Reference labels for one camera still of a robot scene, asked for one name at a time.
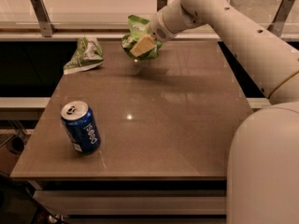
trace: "silver can top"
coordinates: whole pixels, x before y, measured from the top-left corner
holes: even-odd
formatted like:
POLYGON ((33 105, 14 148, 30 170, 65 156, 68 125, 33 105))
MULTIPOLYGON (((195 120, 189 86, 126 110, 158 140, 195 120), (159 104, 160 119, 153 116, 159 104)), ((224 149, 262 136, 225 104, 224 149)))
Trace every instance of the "silver can top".
POLYGON ((73 101, 66 104, 62 109, 62 118, 66 120, 77 120, 86 115, 88 106, 82 101, 73 101))

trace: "tabletop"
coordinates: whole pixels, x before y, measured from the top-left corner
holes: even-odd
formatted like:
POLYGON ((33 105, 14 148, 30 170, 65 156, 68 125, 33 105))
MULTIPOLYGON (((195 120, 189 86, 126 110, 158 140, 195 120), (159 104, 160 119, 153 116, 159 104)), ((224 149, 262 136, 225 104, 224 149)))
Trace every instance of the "tabletop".
POLYGON ((11 177, 225 179, 231 141, 252 110, 218 43, 168 42, 135 63, 120 41, 99 42, 103 65, 61 78, 11 177), (60 120, 76 100, 93 110, 102 139, 88 156, 60 120))

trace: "blue soda can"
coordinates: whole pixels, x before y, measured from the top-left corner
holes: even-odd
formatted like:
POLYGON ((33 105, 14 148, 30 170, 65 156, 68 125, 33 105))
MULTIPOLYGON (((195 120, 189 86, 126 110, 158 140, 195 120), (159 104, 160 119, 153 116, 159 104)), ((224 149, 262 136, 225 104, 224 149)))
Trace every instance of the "blue soda can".
POLYGON ((74 101, 61 112, 62 123, 76 151, 83 155, 93 153, 101 144, 93 111, 85 102, 74 101))

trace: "can pull tab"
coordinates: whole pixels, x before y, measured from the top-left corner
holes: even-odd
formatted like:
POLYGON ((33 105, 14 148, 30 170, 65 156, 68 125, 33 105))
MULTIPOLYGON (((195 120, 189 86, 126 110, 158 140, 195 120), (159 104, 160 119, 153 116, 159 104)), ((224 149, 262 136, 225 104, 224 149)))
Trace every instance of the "can pull tab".
POLYGON ((70 107, 67 109, 66 114, 67 114, 67 115, 72 115, 72 114, 74 114, 76 111, 77 111, 77 109, 76 109, 74 106, 70 106, 70 107))

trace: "green bag held in hand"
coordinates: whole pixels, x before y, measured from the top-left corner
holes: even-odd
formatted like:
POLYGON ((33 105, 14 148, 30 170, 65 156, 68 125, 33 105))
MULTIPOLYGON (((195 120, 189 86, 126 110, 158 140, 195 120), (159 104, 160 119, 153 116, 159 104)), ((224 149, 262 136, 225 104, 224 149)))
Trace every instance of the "green bag held in hand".
POLYGON ((135 44, 139 41, 140 38, 143 38, 145 36, 150 37, 150 21, 137 17, 135 15, 129 16, 128 19, 131 33, 129 35, 125 35, 121 39, 122 48, 125 50, 128 56, 139 61, 157 58, 159 56, 158 49, 163 45, 163 43, 159 41, 153 41, 155 43, 153 49, 150 49, 149 51, 142 53, 139 56, 135 56, 131 52, 131 49, 135 46, 135 44))
POLYGON ((64 74, 87 71, 102 64, 102 49, 96 38, 82 37, 77 42, 77 49, 71 59, 64 66, 64 74))

